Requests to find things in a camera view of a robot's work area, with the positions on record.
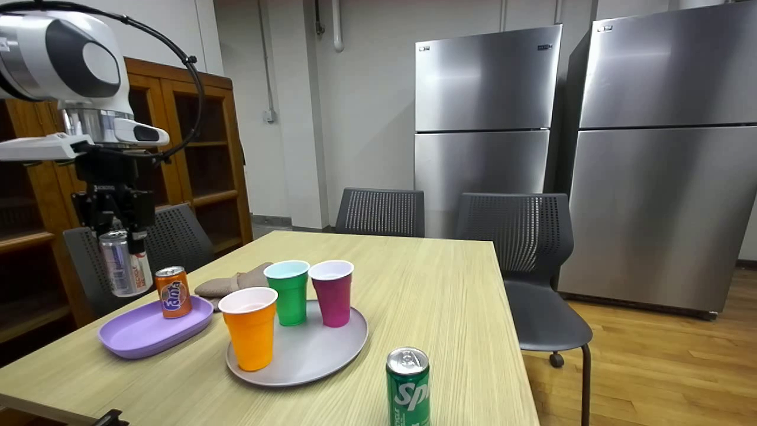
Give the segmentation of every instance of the door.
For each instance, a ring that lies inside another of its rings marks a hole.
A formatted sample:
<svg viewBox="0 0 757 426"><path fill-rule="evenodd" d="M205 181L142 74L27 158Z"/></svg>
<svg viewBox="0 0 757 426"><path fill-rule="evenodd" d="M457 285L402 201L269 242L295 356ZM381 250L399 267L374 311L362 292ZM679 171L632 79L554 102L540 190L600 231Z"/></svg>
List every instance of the door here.
<svg viewBox="0 0 757 426"><path fill-rule="evenodd" d="M549 131L415 136L425 235L451 237L462 192L541 192L547 147Z"/></svg>
<svg viewBox="0 0 757 426"><path fill-rule="evenodd" d="M415 42L415 131L549 128L560 26Z"/></svg>
<svg viewBox="0 0 757 426"><path fill-rule="evenodd" d="M757 127L582 131L566 295L722 311L757 192Z"/></svg>
<svg viewBox="0 0 757 426"><path fill-rule="evenodd" d="M757 3L593 25L580 128L757 123Z"/></svg>

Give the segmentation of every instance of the round tray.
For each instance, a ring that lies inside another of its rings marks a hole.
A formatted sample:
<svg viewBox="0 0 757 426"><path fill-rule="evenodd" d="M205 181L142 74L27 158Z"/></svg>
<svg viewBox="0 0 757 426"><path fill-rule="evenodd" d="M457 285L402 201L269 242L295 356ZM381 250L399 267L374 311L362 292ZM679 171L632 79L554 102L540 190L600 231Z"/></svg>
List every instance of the round tray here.
<svg viewBox="0 0 757 426"><path fill-rule="evenodd" d="M349 366L365 344L368 326L360 311L353 309L344 326L322 325L316 300L307 300L307 325L278 326L275 342L275 363L259 373L236 368L234 348L227 348L227 370L245 383L264 388L289 388L324 379Z"/></svg>

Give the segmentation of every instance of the tray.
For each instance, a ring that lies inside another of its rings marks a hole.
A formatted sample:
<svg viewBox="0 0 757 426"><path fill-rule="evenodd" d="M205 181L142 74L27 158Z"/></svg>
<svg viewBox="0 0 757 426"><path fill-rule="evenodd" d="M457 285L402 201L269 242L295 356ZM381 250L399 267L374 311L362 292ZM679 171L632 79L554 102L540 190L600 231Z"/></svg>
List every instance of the tray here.
<svg viewBox="0 0 757 426"><path fill-rule="evenodd" d="M211 319L212 305L204 299L192 297L192 313L175 319L166 319L156 300L107 323L98 344L122 360L152 358L199 335Z"/></svg>
<svg viewBox="0 0 757 426"><path fill-rule="evenodd" d="M236 368L231 344L227 348L227 370L245 383L262 388L302 387L347 368L368 340L366 319L353 309L344 326L331 330L322 325L316 300L307 300L307 325L278 326L275 344L275 363L259 373Z"/></svg>

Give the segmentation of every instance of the floor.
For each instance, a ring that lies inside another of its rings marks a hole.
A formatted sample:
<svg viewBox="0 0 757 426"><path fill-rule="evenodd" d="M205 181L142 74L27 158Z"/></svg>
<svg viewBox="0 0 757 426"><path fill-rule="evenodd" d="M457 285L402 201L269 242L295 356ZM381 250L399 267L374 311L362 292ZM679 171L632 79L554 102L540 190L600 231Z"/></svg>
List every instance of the floor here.
<svg viewBox="0 0 757 426"><path fill-rule="evenodd" d="M737 267L718 319L572 304L590 325L590 425L757 425L757 271ZM528 353L541 425L580 425L580 351Z"/></svg>
<svg viewBox="0 0 757 426"><path fill-rule="evenodd" d="M259 239L272 231L290 231L290 224L283 218L253 218L253 239Z"/></svg>

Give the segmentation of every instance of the can lid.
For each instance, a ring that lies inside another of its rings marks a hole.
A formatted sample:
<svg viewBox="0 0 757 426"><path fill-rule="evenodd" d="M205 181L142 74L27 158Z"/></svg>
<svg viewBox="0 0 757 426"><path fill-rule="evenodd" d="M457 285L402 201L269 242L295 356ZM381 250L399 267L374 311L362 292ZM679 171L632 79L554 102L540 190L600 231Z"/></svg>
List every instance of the can lid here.
<svg viewBox="0 0 757 426"><path fill-rule="evenodd" d="M428 370L428 356L419 348L402 345L386 358L386 368L395 374L419 374Z"/></svg>
<svg viewBox="0 0 757 426"><path fill-rule="evenodd" d="M169 274L181 274L181 273L185 273L185 267L172 266L172 267L158 271L156 277L169 277Z"/></svg>

